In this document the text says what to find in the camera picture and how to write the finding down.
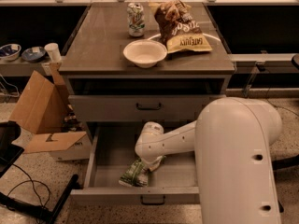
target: soda can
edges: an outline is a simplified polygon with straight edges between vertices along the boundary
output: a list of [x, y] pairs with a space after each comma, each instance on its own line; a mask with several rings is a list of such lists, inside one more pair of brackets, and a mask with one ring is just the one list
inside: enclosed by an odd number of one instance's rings
[[127, 8], [129, 34], [139, 37], [144, 34], [144, 11], [140, 3], [130, 3]]

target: speckled floor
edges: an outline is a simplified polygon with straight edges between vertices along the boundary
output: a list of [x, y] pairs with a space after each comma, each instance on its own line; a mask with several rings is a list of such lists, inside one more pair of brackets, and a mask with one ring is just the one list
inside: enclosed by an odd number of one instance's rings
[[[273, 104], [281, 106], [278, 112], [283, 121], [283, 133], [276, 143], [271, 146], [272, 160], [299, 154], [299, 99], [271, 99]], [[6, 121], [14, 107], [14, 103], [0, 104], [0, 121]], [[25, 147], [31, 134], [22, 131], [21, 137], [15, 144]], [[59, 199], [64, 187], [72, 174], [79, 175], [82, 184], [87, 161], [54, 161], [49, 153], [22, 154], [15, 162], [25, 170], [34, 180], [46, 183], [51, 190], [51, 199], [47, 204], [49, 210]], [[281, 214], [283, 224], [298, 224], [299, 220], [299, 167], [279, 170], [275, 173], [278, 198], [283, 204], [285, 212]], [[0, 191], [4, 194], [28, 177], [18, 168], [12, 166], [0, 179]], [[42, 196], [42, 202], [48, 197], [47, 190], [36, 183], [36, 191]], [[15, 189], [11, 197], [39, 204], [33, 192], [32, 184], [25, 183]], [[107, 224], [107, 223], [173, 223], [173, 224], [201, 224], [200, 205], [163, 205], [163, 206], [80, 206], [67, 200], [57, 224]], [[0, 206], [0, 223], [32, 224], [36, 220], [17, 214]]]

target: paper cup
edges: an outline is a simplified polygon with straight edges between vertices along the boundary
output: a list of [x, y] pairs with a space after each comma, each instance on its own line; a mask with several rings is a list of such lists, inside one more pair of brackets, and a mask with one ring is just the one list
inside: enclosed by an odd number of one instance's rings
[[45, 50], [50, 56], [50, 59], [54, 63], [58, 63], [62, 60], [62, 56], [60, 55], [58, 44], [57, 43], [49, 43], [45, 46]]

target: drawer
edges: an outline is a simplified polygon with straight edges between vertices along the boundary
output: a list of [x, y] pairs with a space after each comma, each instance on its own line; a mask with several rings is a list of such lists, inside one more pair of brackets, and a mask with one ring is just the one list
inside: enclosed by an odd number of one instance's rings
[[71, 95], [81, 121], [195, 120], [204, 106], [220, 95], [103, 96]]
[[93, 139], [83, 189], [72, 190], [80, 204], [192, 204], [199, 203], [194, 152], [169, 155], [149, 174], [147, 187], [125, 187], [120, 177], [137, 158], [135, 141], [143, 125], [132, 122], [101, 126]]

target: brown snack bag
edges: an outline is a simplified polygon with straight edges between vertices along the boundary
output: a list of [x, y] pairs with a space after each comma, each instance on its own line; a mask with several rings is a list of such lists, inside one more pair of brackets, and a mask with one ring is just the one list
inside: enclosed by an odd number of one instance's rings
[[174, 0], [165, 3], [149, 3], [160, 27], [161, 39], [168, 53], [183, 50], [211, 51], [199, 23], [189, 13], [190, 6]]

